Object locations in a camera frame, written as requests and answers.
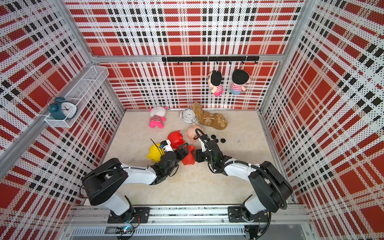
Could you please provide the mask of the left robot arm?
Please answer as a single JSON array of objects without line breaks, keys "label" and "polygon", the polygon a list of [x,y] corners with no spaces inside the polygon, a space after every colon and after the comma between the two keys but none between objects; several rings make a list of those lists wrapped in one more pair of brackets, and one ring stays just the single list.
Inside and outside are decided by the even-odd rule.
[{"label": "left robot arm", "polygon": [[109,223],[126,223],[137,215],[128,197],[118,193],[122,185],[160,184],[172,176],[174,169],[179,168],[179,162],[189,154],[187,143],[172,149],[169,141],[163,141],[159,149],[165,152],[161,154],[159,162],[149,167],[132,167],[112,158],[82,177],[80,189],[85,190],[92,206],[104,206],[110,210]]}]

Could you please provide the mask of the red piggy bank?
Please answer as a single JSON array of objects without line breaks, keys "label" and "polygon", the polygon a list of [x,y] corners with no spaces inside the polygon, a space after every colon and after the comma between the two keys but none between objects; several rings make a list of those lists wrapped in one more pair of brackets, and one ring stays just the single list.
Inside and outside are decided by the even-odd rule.
[{"label": "red piggy bank", "polygon": [[194,146],[188,146],[188,152],[189,154],[182,160],[182,163],[187,166],[187,165],[194,165],[195,164],[195,155],[193,154],[195,151]]},{"label": "red piggy bank", "polygon": [[178,149],[180,145],[185,143],[181,131],[174,131],[168,135],[168,140],[171,142],[171,147],[173,149]]}]

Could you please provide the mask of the yellow piggy bank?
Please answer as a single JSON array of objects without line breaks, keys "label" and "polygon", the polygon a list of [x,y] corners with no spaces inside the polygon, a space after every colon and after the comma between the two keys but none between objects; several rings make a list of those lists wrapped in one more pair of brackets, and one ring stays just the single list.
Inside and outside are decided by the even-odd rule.
[{"label": "yellow piggy bank", "polygon": [[150,159],[150,160],[158,163],[164,154],[165,154],[165,151],[162,148],[162,145],[161,144],[155,144],[155,145],[151,146],[149,154],[147,155],[147,159]]}]

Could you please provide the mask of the pink piggy bank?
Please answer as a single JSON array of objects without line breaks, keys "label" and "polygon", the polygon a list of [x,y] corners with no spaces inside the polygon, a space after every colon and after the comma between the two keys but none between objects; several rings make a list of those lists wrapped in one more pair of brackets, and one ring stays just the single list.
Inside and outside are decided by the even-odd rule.
[{"label": "pink piggy bank", "polygon": [[192,124],[187,130],[186,130],[186,136],[187,138],[194,143],[199,137],[196,134],[196,129],[199,129],[203,131],[203,128],[199,125]]}]

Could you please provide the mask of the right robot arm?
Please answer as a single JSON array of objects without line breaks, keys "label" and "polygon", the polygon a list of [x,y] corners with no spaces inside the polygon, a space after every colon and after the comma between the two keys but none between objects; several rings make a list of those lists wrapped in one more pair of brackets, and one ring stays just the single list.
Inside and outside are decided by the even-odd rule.
[{"label": "right robot arm", "polygon": [[254,222],[262,213],[269,217],[271,213],[288,208],[287,199],[292,195],[293,188],[272,163],[249,164],[224,155],[214,140],[199,142],[202,148],[196,150],[196,162],[207,162],[213,174],[242,179],[250,183],[255,191],[236,210],[235,218]]}]

